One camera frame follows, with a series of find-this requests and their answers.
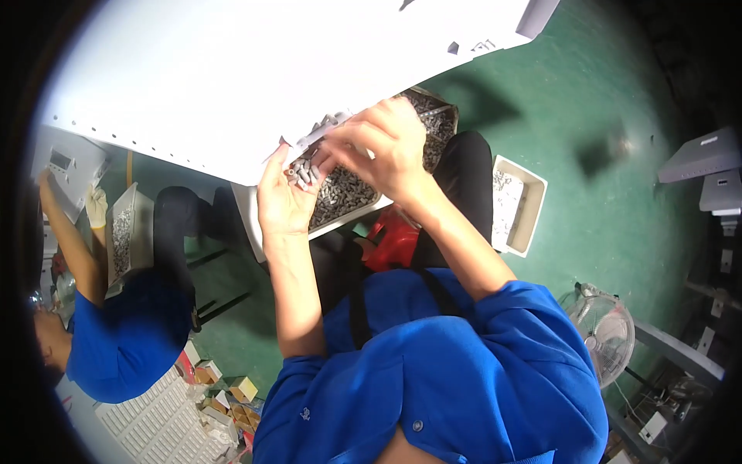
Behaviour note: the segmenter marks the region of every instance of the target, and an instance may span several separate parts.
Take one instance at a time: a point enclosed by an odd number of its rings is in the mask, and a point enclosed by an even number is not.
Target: white glove
[[[100,187],[93,189],[93,186],[88,184],[88,191],[85,193],[85,211],[88,212],[91,229],[105,227],[105,213],[108,211],[108,202],[105,200],[103,189]]]

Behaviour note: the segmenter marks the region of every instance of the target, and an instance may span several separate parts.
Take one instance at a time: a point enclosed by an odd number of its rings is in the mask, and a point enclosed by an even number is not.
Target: green floor
[[[421,86],[458,105],[460,131],[482,132],[493,155],[549,182],[528,257],[504,255],[519,278],[557,298],[575,281],[591,282],[620,295],[633,317],[677,335],[693,301],[682,280],[703,246],[700,184],[657,185],[657,169],[684,141],[677,110],[638,26],[617,7],[596,3],[562,0],[529,45]],[[123,166],[117,162],[106,186],[122,192]],[[134,180],[152,198],[167,185],[185,185],[211,200],[225,184],[142,155]],[[193,258],[216,248],[188,243]],[[230,254],[198,269],[194,280],[199,304],[254,292],[209,322],[195,343],[225,376],[250,376],[265,398],[281,367],[268,279]],[[657,362],[638,346],[630,365],[647,374]],[[635,384],[622,375],[627,394]],[[613,387],[605,394],[618,398]]]

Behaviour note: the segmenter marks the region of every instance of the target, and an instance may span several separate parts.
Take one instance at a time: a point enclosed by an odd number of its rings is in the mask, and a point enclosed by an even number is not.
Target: black strap
[[[353,285],[348,299],[350,303],[350,335],[353,337],[355,349],[360,350],[371,339],[371,327],[369,327],[369,319],[366,314],[366,299],[362,281]]]
[[[433,295],[433,299],[436,300],[438,309],[443,316],[462,316],[462,312],[453,300],[453,296],[443,287],[443,284],[441,284],[431,271],[425,268],[412,270],[420,275],[428,291]]]
[[[417,272],[425,283],[430,294],[444,316],[462,316],[462,312],[453,300],[453,296],[443,287],[443,284],[427,269],[412,269]],[[366,311],[364,297],[364,283],[361,273],[358,273],[356,282],[351,286],[348,294],[350,335],[356,350],[360,350],[371,339],[371,327]]]

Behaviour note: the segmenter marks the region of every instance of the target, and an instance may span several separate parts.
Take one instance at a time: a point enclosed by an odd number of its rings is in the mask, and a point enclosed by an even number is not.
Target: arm
[[[105,213],[108,211],[108,202],[105,192],[100,188],[88,185],[85,193],[85,211],[88,213],[88,222],[91,225],[91,248],[93,257],[98,263],[98,269],[103,276],[101,285],[103,293],[108,289],[108,254],[105,249]]]
[[[80,232],[56,202],[54,193],[49,187],[49,175],[48,169],[39,175],[42,211],[49,219],[49,225],[59,242],[59,248],[62,249],[70,272],[75,278],[77,291],[96,307],[102,307],[105,287],[101,284],[103,280],[98,263],[93,258]]]
[[[284,358],[325,356],[308,229],[320,185],[336,163],[329,153],[316,154],[312,163],[318,166],[320,178],[305,192],[297,185],[290,186],[283,174],[281,166],[288,153],[288,145],[278,147],[257,187],[257,219],[275,294],[278,347]]]
[[[276,333],[284,358],[325,354],[322,308],[315,270],[304,235],[263,240],[275,294]]]
[[[423,169],[425,128],[407,99],[382,100],[325,139],[323,147],[340,164],[402,206],[425,228],[475,301],[516,279]],[[373,151],[374,159],[349,148],[348,142]]]
[[[467,293],[479,301],[516,280],[466,217],[446,198],[432,176],[422,178],[416,195],[401,204],[430,234]]]
[[[100,275],[102,276],[101,285],[104,287],[103,293],[105,294],[108,290],[108,253],[105,249],[105,227],[99,227],[97,229],[91,227],[91,232],[93,236],[93,257],[98,264],[98,272],[100,272]]]

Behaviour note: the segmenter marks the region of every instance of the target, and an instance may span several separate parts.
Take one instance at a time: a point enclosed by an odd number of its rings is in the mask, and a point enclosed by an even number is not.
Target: blue uniform
[[[284,360],[256,463],[372,463],[401,426],[446,463],[597,463],[608,420],[585,345],[545,287],[476,303],[431,269],[464,317],[440,316],[415,272],[364,281],[373,337],[355,350],[345,298],[324,318],[327,359]]]
[[[186,296],[153,270],[98,308],[75,292],[65,371],[91,398],[120,403],[146,392],[180,355],[191,330]]]

